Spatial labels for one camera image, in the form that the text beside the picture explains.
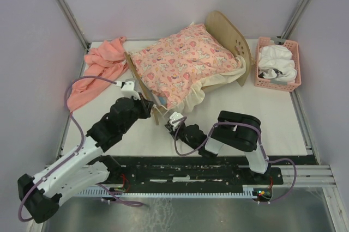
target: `white bracket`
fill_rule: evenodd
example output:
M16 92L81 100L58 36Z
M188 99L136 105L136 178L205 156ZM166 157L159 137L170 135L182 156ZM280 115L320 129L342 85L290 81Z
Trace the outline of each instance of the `white bracket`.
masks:
M34 176L33 183L36 184L41 180L50 169L59 165L67 157L75 154L68 162L63 164L58 170L52 173L44 182L39 186L39 190L44 190L44 195L52 198L57 191L62 187L62 184L67 183L70 177L85 166L88 162L103 154L103 150L100 147L95 146L96 141L91 137L86 137L85 142L78 153L75 152L77 147L74 147L70 152L66 153L63 157L57 160L54 164L50 165L40 173Z

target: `white towel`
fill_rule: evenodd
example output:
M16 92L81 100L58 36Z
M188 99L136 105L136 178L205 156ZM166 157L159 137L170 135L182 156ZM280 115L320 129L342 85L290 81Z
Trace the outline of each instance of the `white towel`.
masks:
M268 78L276 75L276 81L292 82L297 76L297 70L294 68L292 52L281 45L270 45L260 49L260 61L258 67L262 72L266 72ZM270 69L277 69L281 73L271 74Z

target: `pink plastic basket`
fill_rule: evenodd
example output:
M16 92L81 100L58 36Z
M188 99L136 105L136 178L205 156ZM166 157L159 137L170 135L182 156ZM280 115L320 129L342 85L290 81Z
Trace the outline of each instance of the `pink plastic basket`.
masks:
M290 82L280 82L275 80L266 80L264 78L258 77L258 63L260 60L260 48L268 45L274 45L274 43L270 43L270 38L268 37L260 37L258 39L257 49L256 49L256 71L255 71L255 86L261 88L268 89L277 89L283 91L294 91L300 84L300 66L299 66L299 53L298 53L298 43L292 40L286 40L284 45L292 52L292 59L294 60L294 68L297 70L297 77L294 80L294 83Z

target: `metal frame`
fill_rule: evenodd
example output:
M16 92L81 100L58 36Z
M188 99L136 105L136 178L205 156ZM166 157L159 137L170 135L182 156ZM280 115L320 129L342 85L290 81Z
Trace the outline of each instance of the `metal frame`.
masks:
M311 0L300 0L298 2L297 7L294 11L294 14L291 17L288 25L285 28L285 31L283 32L283 34L281 36L282 39L288 39L291 36L291 34L294 31L294 29L296 28L300 18L302 17L302 14L304 13L306 8L308 7L310 1Z
M67 21L72 26L72 29L76 33L81 45L85 49L88 50L90 44L84 37L82 31L80 30L70 8L68 7L65 0L56 0L58 5L60 6L64 16ZM302 14L306 10L311 0L300 0L296 6L295 12L292 15L288 25L285 28L281 38L288 39L292 32L294 31L296 25L298 24ZM294 109L296 111L296 115L298 118L299 126L304 138L304 143L306 149L308 151L308 155L314 154L318 162L320 163L320 157L318 154L318 150L316 148L314 139L312 138L311 131L309 128L308 121L303 111L302 102L299 97L299 93L294 91L291 93L291 99L294 105ZM67 123L66 129L64 131L64 136L62 138L61 146L59 146L59 152L61 151L62 144L65 140L67 134L67 127L69 126L69 122ZM293 169L292 166L275 166L281 169L285 184L276 187L287 187L293 180ZM336 188L335 180L332 175L332 171L330 166L297 166L297 187L322 187L326 201L329 207L329 211L334 222L336 231L349 231L348 229L348 219L345 214L344 206L340 199L338 189ZM30 232L38 232L42 230L42 224L36 224L35 222L30 222L27 228L27 231Z
M65 0L56 0L56 1L58 3L59 7L61 8L62 13L64 14L65 18L67 19L67 21L71 25L72 29L74 30L82 47L85 50L88 50L89 42L86 40L85 36L83 35L83 32L80 30L80 28L76 22L76 19L74 18L73 13L71 12L67 2Z

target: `peach cloth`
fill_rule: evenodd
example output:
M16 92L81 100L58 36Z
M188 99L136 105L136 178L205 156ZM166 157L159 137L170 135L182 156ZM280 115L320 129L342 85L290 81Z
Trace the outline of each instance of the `peach cloth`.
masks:
M121 76L128 68L123 47L125 41L126 37L121 37L111 42L104 41L98 48L92 48L89 54L85 55L85 62L89 68L84 76L100 76L112 81ZM94 78L76 82L68 98L70 112L89 103L109 85L109 82Z

